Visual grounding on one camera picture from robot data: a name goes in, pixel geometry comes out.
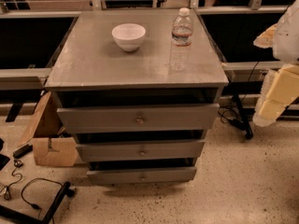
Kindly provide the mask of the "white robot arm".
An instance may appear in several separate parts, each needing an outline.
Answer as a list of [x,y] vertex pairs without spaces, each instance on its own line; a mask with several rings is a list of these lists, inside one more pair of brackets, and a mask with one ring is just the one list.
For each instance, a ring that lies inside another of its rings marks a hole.
[[257,36],[253,45],[271,48],[273,56],[284,62],[277,71],[270,70],[263,80],[253,123],[264,127],[274,123],[299,97],[299,0],[287,8],[276,24]]

